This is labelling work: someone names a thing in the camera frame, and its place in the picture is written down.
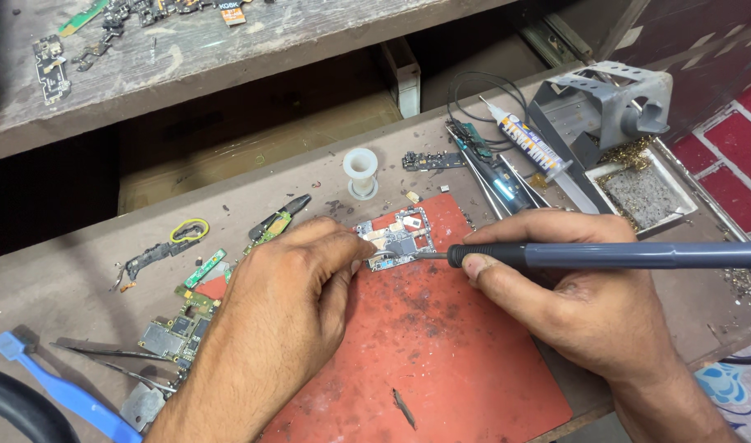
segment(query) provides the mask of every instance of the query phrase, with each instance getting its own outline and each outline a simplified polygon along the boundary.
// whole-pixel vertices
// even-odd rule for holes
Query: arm
[[[348,284],[374,253],[329,217],[255,247],[233,273],[189,379],[145,441],[258,438],[337,351]]]
[[[621,217],[528,210],[486,226],[466,244],[637,241]],[[733,430],[701,391],[671,342],[646,270],[548,270],[545,289],[518,271],[472,254],[463,268],[480,288],[558,352],[602,376],[627,434],[643,442],[733,442]]]

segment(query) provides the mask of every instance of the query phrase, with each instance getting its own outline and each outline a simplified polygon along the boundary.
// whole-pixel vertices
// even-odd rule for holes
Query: red silicone mat
[[[436,249],[470,227],[454,199],[424,208]],[[374,228],[394,223],[394,213]],[[263,431],[264,442],[516,443],[572,411],[528,331],[446,262],[417,261],[352,282],[342,345]],[[416,429],[395,406],[395,388]]]

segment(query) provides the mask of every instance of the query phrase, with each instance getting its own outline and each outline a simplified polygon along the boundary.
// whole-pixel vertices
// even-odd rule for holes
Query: wooden workbench
[[[256,0],[242,6],[248,23],[233,28],[213,8],[143,28],[130,16],[79,73],[68,60],[101,36],[98,16],[61,39],[71,94],[45,106],[31,44],[86,0],[0,0],[0,158],[512,1]]]
[[[523,93],[532,97],[544,78],[579,66],[551,70],[519,84]],[[521,112],[500,91],[484,96],[506,110]],[[469,98],[462,104],[474,114],[486,113],[479,100]],[[269,210],[289,201],[292,197],[287,194],[312,195],[312,201],[294,223],[330,215],[353,226],[410,205],[402,195],[404,190],[427,198],[438,194],[441,185],[449,185],[460,208],[474,224],[493,222],[467,169],[410,173],[400,166],[406,151],[454,148],[444,130],[446,118],[445,108],[420,114],[0,257],[0,333],[18,325],[29,327],[43,344],[37,348],[38,361],[118,409],[134,387],[133,379],[44,345],[68,337],[137,350],[137,340],[148,321],[156,316],[173,316],[182,305],[183,299],[173,294],[173,288],[193,272],[196,257],[207,258],[220,247],[228,251],[229,259],[238,257],[248,243],[247,232]],[[477,127],[482,136],[498,136],[495,126]],[[379,158],[379,192],[367,202],[349,195],[348,177],[341,166],[344,154],[357,146],[371,149]],[[519,152],[508,154],[521,174],[532,171]],[[311,185],[318,180],[321,186],[313,188]],[[569,206],[555,187],[547,190],[546,197],[551,204]],[[335,205],[326,203],[334,200],[348,209],[334,210]],[[137,286],[125,293],[108,291],[117,274],[114,263],[124,263],[145,248],[166,241],[173,227],[192,217],[202,217],[212,227],[199,245],[181,256],[146,267],[137,276]],[[674,227],[655,240],[723,239],[715,217],[706,210],[699,210],[689,219],[691,223]],[[692,369],[751,344],[751,306],[735,304],[736,295],[721,271],[656,271],[654,278],[676,346]],[[728,326],[726,333],[721,328],[724,325]],[[567,362],[545,345],[540,344],[540,349],[574,416],[567,425],[534,441],[558,438],[612,409],[610,393],[599,377]],[[118,363],[135,369],[146,364],[131,359]],[[24,368],[1,355],[0,370],[41,391]],[[83,441],[100,441],[95,429],[71,413],[66,415]],[[0,418],[0,442],[20,441],[25,441],[24,437]]]

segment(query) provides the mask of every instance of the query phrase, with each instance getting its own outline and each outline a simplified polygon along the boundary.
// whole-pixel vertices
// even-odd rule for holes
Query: finger
[[[310,266],[320,271],[321,284],[337,271],[350,268],[351,263],[361,262],[377,251],[375,245],[349,230],[319,238],[304,247],[311,258]]]
[[[463,259],[463,269],[489,299],[534,334],[541,331],[548,310],[561,301],[552,291],[490,256],[469,254]]]
[[[352,265],[332,274],[323,286],[319,299],[319,315],[323,337],[330,342],[340,340],[345,333],[345,308],[348,306],[348,285],[351,283]]]
[[[337,223],[331,217],[315,217],[304,221],[301,225],[280,235],[275,240],[279,240],[281,244],[298,246],[300,244],[311,243],[333,233],[340,233],[347,230],[346,227],[341,225],[341,223]]]
[[[510,241],[538,243],[627,243],[637,241],[624,217],[560,210],[524,210],[463,238],[465,244]]]

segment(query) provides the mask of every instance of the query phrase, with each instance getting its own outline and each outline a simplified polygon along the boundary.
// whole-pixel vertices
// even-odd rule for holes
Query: white spool
[[[373,176],[378,170],[378,158],[373,151],[357,147],[345,155],[342,169],[351,177],[348,192],[354,199],[369,200],[378,192],[378,181]]]

